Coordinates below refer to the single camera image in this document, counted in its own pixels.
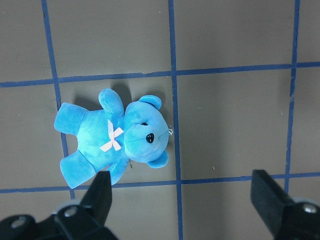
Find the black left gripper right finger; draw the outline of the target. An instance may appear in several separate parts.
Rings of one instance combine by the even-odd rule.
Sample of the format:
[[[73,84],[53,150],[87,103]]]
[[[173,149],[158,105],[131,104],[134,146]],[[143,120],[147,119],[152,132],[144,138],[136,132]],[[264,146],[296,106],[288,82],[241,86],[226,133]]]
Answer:
[[[263,169],[252,171],[250,200],[274,240],[320,238],[320,206],[290,197]]]

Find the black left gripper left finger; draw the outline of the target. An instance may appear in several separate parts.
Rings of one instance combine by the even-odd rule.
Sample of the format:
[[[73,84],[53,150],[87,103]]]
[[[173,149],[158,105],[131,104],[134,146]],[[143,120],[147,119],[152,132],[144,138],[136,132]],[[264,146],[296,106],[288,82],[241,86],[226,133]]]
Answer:
[[[100,171],[79,203],[65,205],[41,222],[36,222],[33,216],[27,214],[9,216],[0,221],[0,238],[2,240],[116,240],[116,235],[105,227],[111,205],[110,173]]]

